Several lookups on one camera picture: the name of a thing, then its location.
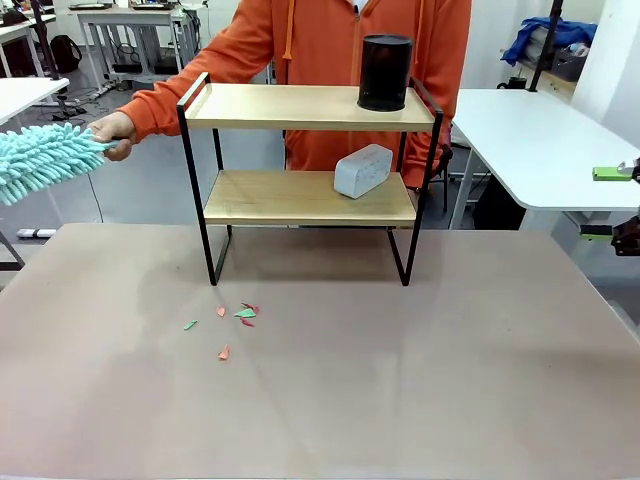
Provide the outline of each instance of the shelf rack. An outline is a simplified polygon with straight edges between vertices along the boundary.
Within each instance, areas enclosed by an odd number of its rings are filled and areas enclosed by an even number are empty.
[[[211,83],[205,72],[180,99],[178,121],[212,285],[220,279],[233,235],[232,225],[384,227],[400,280],[405,286],[409,284],[442,126],[442,109],[424,85],[413,79],[405,108],[397,112],[360,108],[358,90],[354,86]],[[204,206],[189,128],[213,131],[218,177]],[[334,191],[334,172],[225,170],[219,128],[392,131],[401,132],[401,136],[396,171],[382,185],[353,200]],[[417,211],[401,177],[408,132],[432,132]],[[207,224],[227,227],[215,267]],[[413,229],[406,268],[393,235],[396,228]]]

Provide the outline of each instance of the wooden shelf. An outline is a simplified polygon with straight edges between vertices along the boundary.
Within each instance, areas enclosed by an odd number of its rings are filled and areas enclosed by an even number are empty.
[[[433,115],[412,88],[397,112],[357,104],[358,87],[206,84],[186,111],[190,127],[430,132]]]
[[[223,170],[204,209],[218,225],[344,225],[412,227],[416,212],[402,178],[357,200],[333,189],[334,172]]]

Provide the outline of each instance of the white box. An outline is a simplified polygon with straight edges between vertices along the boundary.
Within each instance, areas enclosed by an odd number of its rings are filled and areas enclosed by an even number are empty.
[[[361,197],[389,178],[392,161],[393,152],[388,148],[364,147],[338,162],[333,188],[347,197]]]

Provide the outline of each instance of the sleeve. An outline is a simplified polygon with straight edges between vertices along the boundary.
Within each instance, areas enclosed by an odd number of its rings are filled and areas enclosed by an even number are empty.
[[[428,48],[419,53],[416,74],[444,112],[440,145],[450,143],[451,120],[456,110],[470,22],[471,0],[439,0],[429,38],[418,39]],[[403,164],[404,181],[409,187],[422,185],[430,142],[430,133],[409,135]]]
[[[149,134],[178,135],[176,104],[202,72],[214,82],[246,83],[273,57],[271,0],[241,0],[231,25],[180,72],[153,90],[136,93],[118,109],[136,128],[136,138]]]

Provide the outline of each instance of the orange hoodie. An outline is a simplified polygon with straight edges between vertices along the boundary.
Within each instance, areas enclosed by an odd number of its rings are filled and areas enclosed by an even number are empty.
[[[178,135],[176,103],[200,73],[214,82],[246,83],[273,58],[278,84],[358,85],[363,37],[388,33],[414,39],[412,75],[444,110],[440,143],[448,143],[470,16],[471,0],[369,0],[359,15],[351,0],[240,0],[231,25],[179,75],[136,93],[120,111],[133,120],[138,140]],[[407,186],[422,184],[429,141],[428,134],[409,135]],[[290,131],[288,168],[334,170],[339,159],[371,143],[397,152],[400,134]]]

